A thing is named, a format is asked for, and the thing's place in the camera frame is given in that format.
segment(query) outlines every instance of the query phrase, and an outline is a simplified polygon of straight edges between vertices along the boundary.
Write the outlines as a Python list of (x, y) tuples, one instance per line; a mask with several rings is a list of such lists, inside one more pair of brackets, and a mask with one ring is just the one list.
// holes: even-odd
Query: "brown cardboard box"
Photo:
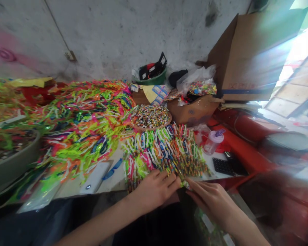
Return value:
[(196, 126), (201, 123), (207, 123), (219, 103), (223, 102), (223, 99), (206, 95), (184, 106), (178, 106), (178, 99), (174, 99), (168, 101), (167, 108), (172, 115), (172, 120), (177, 124)]
[(308, 9), (237, 15), (208, 55), (225, 100), (269, 100)]
[(149, 105), (150, 104), (143, 89), (139, 89), (138, 92), (133, 91), (131, 95), (136, 105), (142, 105), (142, 104)]

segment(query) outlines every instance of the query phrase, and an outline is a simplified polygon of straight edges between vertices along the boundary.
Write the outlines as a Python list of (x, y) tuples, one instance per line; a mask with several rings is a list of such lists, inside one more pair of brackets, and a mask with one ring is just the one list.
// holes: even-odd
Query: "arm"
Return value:
[(192, 191), (186, 193), (210, 219), (233, 235), (241, 245), (270, 245), (255, 223), (234, 203), (221, 185), (194, 182), (189, 178), (186, 181), (192, 188)]
[(100, 242), (127, 226), (138, 217), (162, 205), (178, 188), (180, 178), (175, 174), (154, 170), (137, 189), (102, 214), (61, 239), (62, 245), (99, 245)]

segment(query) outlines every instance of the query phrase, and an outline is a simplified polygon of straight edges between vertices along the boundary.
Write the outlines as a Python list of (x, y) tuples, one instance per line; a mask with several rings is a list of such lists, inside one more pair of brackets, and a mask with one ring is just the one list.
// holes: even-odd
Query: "green bucket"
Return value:
[(133, 76), (132, 80), (135, 84), (138, 84), (138, 85), (162, 85), (162, 84), (164, 84), (166, 73), (167, 73), (167, 68), (165, 68), (164, 71), (160, 75), (158, 75), (154, 78), (151, 78), (151, 79), (148, 79), (148, 80), (139, 80), (139, 79), (136, 79)]

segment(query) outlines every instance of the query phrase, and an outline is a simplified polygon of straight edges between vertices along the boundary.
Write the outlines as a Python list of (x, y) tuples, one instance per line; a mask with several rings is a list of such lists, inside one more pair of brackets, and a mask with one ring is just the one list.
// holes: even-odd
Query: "concrete wall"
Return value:
[[(249, 4), (250, 0), (0, 0), (0, 48), (16, 56), (9, 63), (0, 58), (0, 77), (131, 78), (132, 68), (156, 62), (161, 51), (169, 63), (195, 62), (207, 56), (234, 16), (244, 14)], [(68, 49), (77, 63), (66, 60)]]

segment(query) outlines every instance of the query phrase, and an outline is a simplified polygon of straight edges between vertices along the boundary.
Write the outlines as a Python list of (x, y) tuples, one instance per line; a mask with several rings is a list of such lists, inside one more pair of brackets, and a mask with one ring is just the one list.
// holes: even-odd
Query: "wooden bowl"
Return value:
[(144, 131), (154, 131), (156, 129), (160, 129), (160, 128), (163, 128), (163, 127), (166, 127), (167, 125), (170, 125), (171, 121), (172, 121), (172, 116), (170, 114), (170, 112), (167, 112), (168, 113), (168, 116), (169, 116), (169, 119), (167, 121), (167, 123), (165, 123), (164, 125), (162, 126), (158, 126), (158, 127), (155, 127), (155, 128), (143, 128), (143, 127), (139, 127), (137, 125), (134, 125), (133, 122), (131, 121), (131, 125), (139, 132), (144, 132)]

